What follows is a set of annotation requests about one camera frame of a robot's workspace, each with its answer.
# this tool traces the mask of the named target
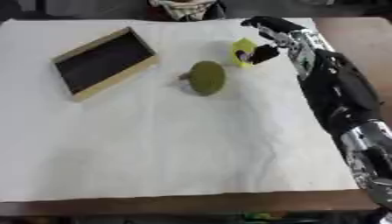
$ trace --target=yellow object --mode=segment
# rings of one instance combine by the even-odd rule
[[[253,43],[252,41],[248,40],[247,38],[242,38],[237,42],[234,42],[231,51],[230,51],[230,56],[232,58],[232,61],[239,67],[251,67],[253,66],[251,63],[241,61],[238,59],[237,55],[235,53],[237,51],[244,51],[245,53],[252,53],[257,45]]]

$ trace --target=table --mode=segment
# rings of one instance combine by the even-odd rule
[[[391,50],[383,48],[384,45],[382,44],[383,41],[390,37],[388,35],[388,33],[391,34],[389,24],[374,18],[323,18],[318,19],[316,22],[318,28],[332,44],[352,59],[353,63],[368,75],[370,81],[381,91],[381,98],[386,102],[391,101],[390,96],[392,94],[388,91],[390,83],[385,79],[385,73],[383,72],[388,71],[388,69],[385,69],[385,66],[388,64],[387,58],[383,60],[375,58],[376,55],[386,54],[388,50]],[[379,32],[385,33],[385,36],[379,34],[375,37],[371,35]],[[367,34],[365,36],[367,38],[356,39],[355,41],[350,38],[352,36],[355,37],[357,34]],[[388,106],[384,107],[383,112],[387,114],[391,109]],[[389,123],[392,121],[391,118],[391,116],[387,116]],[[210,214],[373,208],[376,208],[376,205],[370,201],[364,192],[348,190],[9,202],[0,203],[0,215]]]

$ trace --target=white paper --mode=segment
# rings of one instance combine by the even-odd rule
[[[314,28],[310,19],[293,19]],[[0,26],[0,200],[357,188],[284,53],[242,69],[230,45],[266,42],[240,19],[198,23],[9,21]],[[74,102],[51,59],[131,26],[157,65]],[[218,94],[175,83],[201,60]]]

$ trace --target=wooden tray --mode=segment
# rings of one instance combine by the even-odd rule
[[[127,27],[53,61],[73,98],[79,102],[157,63],[158,57]]]

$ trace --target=robotic arm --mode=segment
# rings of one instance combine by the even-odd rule
[[[271,44],[237,56],[257,64],[287,48],[305,98],[356,183],[374,202],[392,210],[392,131],[365,76],[321,34],[301,25],[275,17],[253,17],[241,25],[255,27]]]

